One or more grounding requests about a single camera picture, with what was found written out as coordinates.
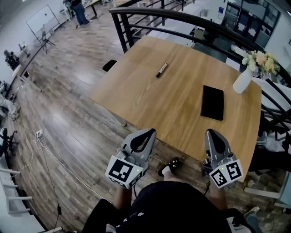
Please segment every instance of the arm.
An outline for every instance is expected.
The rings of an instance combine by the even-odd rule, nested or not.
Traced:
[[[131,208],[131,193],[132,189],[118,186],[112,205],[118,210],[129,211]]]
[[[227,209],[226,194],[224,188],[219,189],[218,187],[216,187],[212,180],[210,181],[209,200],[219,210]]]

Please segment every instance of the person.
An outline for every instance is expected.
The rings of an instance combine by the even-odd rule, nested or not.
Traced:
[[[15,121],[19,117],[21,107],[16,108],[11,101],[5,99],[5,97],[1,94],[0,94],[0,106],[8,109],[8,116],[11,117],[13,121]],[[0,116],[2,117],[6,116],[2,109],[0,109]]]
[[[4,51],[5,62],[14,71],[17,66],[20,65],[19,58],[14,54],[14,52]]]
[[[89,24],[91,21],[86,19],[85,8],[81,0],[71,0],[71,8],[76,14],[80,26]]]
[[[82,233],[223,232],[255,233],[236,209],[227,209],[224,189],[211,182],[209,200],[172,171],[173,158],[160,170],[164,181],[143,188],[131,204],[129,189],[121,186],[111,204],[101,199],[88,217]]]

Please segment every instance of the office chair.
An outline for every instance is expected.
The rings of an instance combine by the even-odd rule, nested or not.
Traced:
[[[117,62],[117,61],[115,61],[115,60],[110,60],[109,62],[107,62],[107,63],[102,67],[102,69],[103,69],[104,71],[108,72],[108,71],[112,68],[112,66],[114,66],[114,64],[115,64],[116,62]]]
[[[49,44],[51,46],[55,46],[54,43],[50,42],[49,39],[46,38],[46,32],[45,31],[42,32],[42,42],[44,43],[44,46],[42,47],[42,49],[44,49],[44,47],[45,47],[45,53],[46,54],[47,54],[46,44]]]
[[[8,149],[11,151],[11,154],[13,154],[12,146],[13,144],[18,145],[18,142],[13,142],[14,134],[17,133],[17,131],[14,131],[13,134],[9,137],[7,136],[7,128],[2,128],[0,133],[0,157],[4,154],[5,158],[8,158]]]

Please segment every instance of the jeans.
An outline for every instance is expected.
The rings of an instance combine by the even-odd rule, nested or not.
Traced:
[[[245,216],[246,222],[254,229],[256,233],[262,233],[259,228],[258,218],[255,213],[250,213]]]
[[[85,8],[83,7],[82,3],[79,3],[78,5],[75,5],[72,8],[74,12],[76,13],[76,17],[80,26],[86,25],[89,23],[89,20],[87,20],[85,17]]]

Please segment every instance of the wooden floor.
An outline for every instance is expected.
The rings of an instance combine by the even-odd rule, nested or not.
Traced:
[[[34,133],[43,129],[47,148],[83,182],[112,201],[116,186],[104,173],[111,155],[116,154],[123,139],[136,129],[130,125],[118,126],[104,109],[88,98],[92,87],[98,85],[104,75],[102,66],[110,59],[120,59],[123,54],[108,7],[97,5],[95,8],[98,14],[104,13],[101,18],[79,29],[75,28],[75,21],[66,23],[64,29],[59,29],[50,38],[56,46],[48,46],[48,54],[40,51],[35,57],[29,71],[42,92],[25,84],[18,91],[16,101],[16,105],[22,107],[19,119],[13,122],[6,118],[3,125],[9,133],[14,129],[18,131],[16,139],[19,145],[16,156],[12,158],[15,170],[30,163],[30,143],[35,140]],[[15,82],[13,89],[19,85]],[[43,153],[35,144],[32,144],[32,149],[32,165],[16,177],[16,182],[33,197],[29,202],[33,214],[47,228],[53,228],[57,201],[49,180],[46,157],[62,208],[57,226],[80,232],[100,196],[87,189],[46,150]],[[201,178],[199,162],[158,140],[149,160],[150,169],[137,183],[137,192],[161,180],[156,171],[174,156],[183,161],[177,176],[203,192],[208,178]],[[281,177],[281,173],[279,176],[278,173],[263,175],[257,184],[268,185],[270,191],[278,190]],[[258,217],[264,232],[272,228],[273,218],[273,232],[283,232],[288,225],[290,217],[273,206],[273,199],[247,194],[239,182],[226,190],[230,208],[235,207],[242,213],[253,206],[261,208]]]

